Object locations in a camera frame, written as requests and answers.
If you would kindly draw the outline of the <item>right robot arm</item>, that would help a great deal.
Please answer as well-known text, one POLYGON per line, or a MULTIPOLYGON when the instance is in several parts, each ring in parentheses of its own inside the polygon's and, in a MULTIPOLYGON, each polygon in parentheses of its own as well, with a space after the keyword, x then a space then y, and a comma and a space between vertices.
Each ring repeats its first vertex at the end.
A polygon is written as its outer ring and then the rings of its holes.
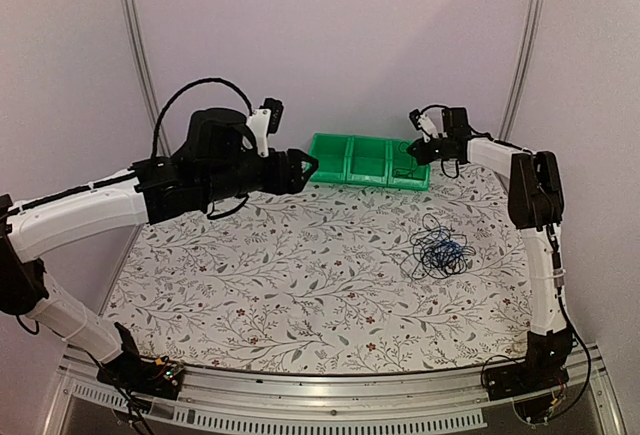
POLYGON ((440 127, 431 121, 427 108, 410 113, 421 136, 408 154, 420 166, 435 161, 475 164, 506 178, 508 215, 524 242, 529 267, 532 319, 525 358, 484 369, 481 381, 493 399, 564 384, 574 331, 562 300, 564 196, 557 158, 550 151, 519 148, 473 129, 463 107, 438 109, 440 127))

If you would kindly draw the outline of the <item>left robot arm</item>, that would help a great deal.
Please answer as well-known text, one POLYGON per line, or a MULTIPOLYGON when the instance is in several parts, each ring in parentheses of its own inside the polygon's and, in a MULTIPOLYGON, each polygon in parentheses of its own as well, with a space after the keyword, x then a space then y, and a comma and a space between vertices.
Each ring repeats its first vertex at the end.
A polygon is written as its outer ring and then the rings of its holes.
POLYGON ((44 325, 83 349, 128 389, 141 388, 150 371, 163 376, 168 364, 139 354, 131 333, 108 323, 48 275, 42 257, 57 248, 111 230, 154 225, 200 211, 220 219, 216 202, 251 193, 298 194, 319 162, 299 149, 277 151, 281 101, 267 98, 244 112, 230 108, 195 111, 184 143, 170 156, 158 151, 110 177, 31 201, 1 197, 1 311, 44 325))

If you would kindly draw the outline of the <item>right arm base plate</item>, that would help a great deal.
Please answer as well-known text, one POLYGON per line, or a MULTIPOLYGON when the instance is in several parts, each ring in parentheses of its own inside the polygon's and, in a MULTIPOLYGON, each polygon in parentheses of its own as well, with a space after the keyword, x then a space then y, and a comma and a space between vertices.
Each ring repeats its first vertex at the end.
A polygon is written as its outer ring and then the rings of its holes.
POLYGON ((487 359, 480 371, 480 382, 491 401, 503 400, 565 385, 569 381, 562 365, 530 368, 524 359, 495 355, 487 359))

